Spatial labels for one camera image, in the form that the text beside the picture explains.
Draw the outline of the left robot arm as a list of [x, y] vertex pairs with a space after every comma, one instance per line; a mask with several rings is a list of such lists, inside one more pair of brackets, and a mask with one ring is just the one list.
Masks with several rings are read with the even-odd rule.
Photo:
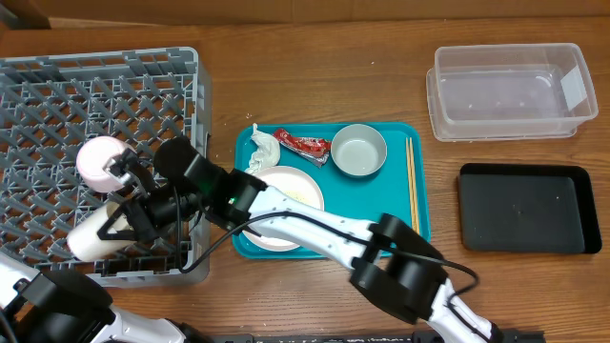
[[40, 272], [1, 255], [3, 342], [183, 343], [211, 339], [186, 323], [149, 319], [112, 304], [81, 272]]

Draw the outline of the white paper cup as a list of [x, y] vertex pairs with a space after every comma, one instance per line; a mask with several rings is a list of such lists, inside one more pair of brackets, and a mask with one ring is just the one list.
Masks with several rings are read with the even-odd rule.
[[108, 217], [105, 209], [104, 205], [95, 210], [68, 234], [68, 247], [78, 260], [93, 262], [134, 243], [123, 240], [102, 241], [97, 237], [97, 231]]

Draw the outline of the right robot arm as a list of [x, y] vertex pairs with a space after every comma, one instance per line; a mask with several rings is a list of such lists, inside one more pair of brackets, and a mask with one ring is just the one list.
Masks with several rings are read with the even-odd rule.
[[102, 241], [145, 241], [193, 212], [225, 229], [279, 238], [346, 268], [351, 284], [373, 305], [407, 322], [424, 320], [446, 342], [500, 342], [501, 330], [460, 299], [451, 262], [401, 219], [346, 218], [300, 203], [244, 171], [225, 171], [185, 137], [163, 143], [153, 167], [167, 183], [141, 184], [96, 229]]

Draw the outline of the small white plate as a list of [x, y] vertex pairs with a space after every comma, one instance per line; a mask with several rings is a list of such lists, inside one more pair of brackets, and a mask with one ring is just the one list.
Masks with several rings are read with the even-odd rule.
[[88, 140], [79, 150], [76, 168], [85, 184], [95, 192], [116, 192], [125, 187], [120, 177], [106, 172], [107, 164], [132, 147], [111, 136]]

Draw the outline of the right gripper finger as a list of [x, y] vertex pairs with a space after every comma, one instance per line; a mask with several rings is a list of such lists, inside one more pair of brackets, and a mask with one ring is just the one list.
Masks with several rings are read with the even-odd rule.
[[139, 241], [142, 238], [140, 226], [135, 223], [143, 214], [137, 201], [126, 200], [120, 204], [110, 201], [105, 204], [105, 208], [108, 217], [96, 233], [99, 239]]
[[155, 189], [153, 175], [133, 150], [124, 150], [111, 157], [103, 171], [123, 186], [135, 184], [142, 193], [150, 193]]

